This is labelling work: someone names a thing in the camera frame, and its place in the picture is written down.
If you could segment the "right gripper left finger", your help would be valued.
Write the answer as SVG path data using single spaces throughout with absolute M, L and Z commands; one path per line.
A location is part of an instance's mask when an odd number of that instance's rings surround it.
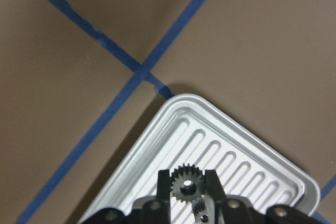
M 168 169 L 158 171 L 156 201 L 159 223 L 171 223 L 171 178 Z

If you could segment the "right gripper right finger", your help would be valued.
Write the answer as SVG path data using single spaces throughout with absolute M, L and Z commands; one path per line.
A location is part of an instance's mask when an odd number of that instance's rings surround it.
M 226 202 L 226 195 L 215 170 L 205 171 L 204 200 L 208 223 L 225 223 L 223 205 Z

